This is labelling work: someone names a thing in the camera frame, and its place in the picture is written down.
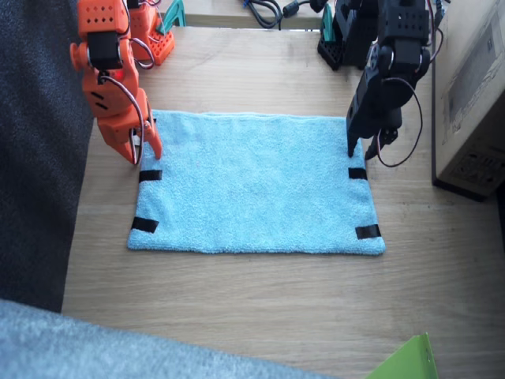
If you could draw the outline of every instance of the green object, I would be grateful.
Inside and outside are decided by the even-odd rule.
[[[335,31],[333,30],[333,20],[331,19],[331,7],[329,4],[324,6],[321,34],[324,36],[324,42],[336,42],[337,40]]]
[[[438,379],[428,333],[415,336],[377,367],[367,379]]]
[[[184,3],[182,0],[174,0],[170,8],[166,11],[163,23],[156,28],[159,34],[166,34],[172,29],[172,26],[186,26],[186,15],[184,13]]]

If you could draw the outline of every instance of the green paper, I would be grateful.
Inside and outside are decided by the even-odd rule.
[[[438,379],[428,333],[415,336],[377,367],[367,379]]]

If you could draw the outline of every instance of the teal clip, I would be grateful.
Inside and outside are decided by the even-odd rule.
[[[321,23],[321,34],[324,36],[324,42],[336,42],[335,31],[333,30],[333,20],[331,17],[331,7],[329,4],[324,6],[323,22]]]
[[[186,26],[186,15],[184,13],[184,3],[182,0],[174,0],[170,8],[165,13],[163,23],[156,28],[159,34],[166,34],[172,29],[172,26]]]

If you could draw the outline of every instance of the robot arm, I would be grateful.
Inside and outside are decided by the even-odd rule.
[[[140,163],[144,141],[161,158],[162,143],[135,63],[144,69],[161,65],[174,48],[172,33],[156,31],[163,23],[148,2],[79,0],[77,12],[82,43],[70,46],[70,57],[75,70],[84,71],[83,92],[103,139],[132,164]],[[138,155],[134,135],[140,137]]]
[[[358,138],[373,137],[366,159],[377,155],[377,138],[382,147],[398,136],[401,107],[412,97],[431,59],[425,48],[429,20],[425,0],[379,0],[378,9],[377,44],[347,113],[349,156]]]
[[[324,3],[312,0],[311,6],[318,11]],[[377,138],[382,147],[398,136],[401,107],[428,71],[429,14],[425,0],[339,0],[332,22],[330,12],[326,5],[318,51],[333,70],[365,69],[347,113],[347,145],[353,156],[359,138],[373,137],[365,155],[371,159]]]

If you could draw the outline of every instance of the towel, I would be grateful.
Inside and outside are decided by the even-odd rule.
[[[361,143],[346,120],[155,111],[130,249],[379,255]]]

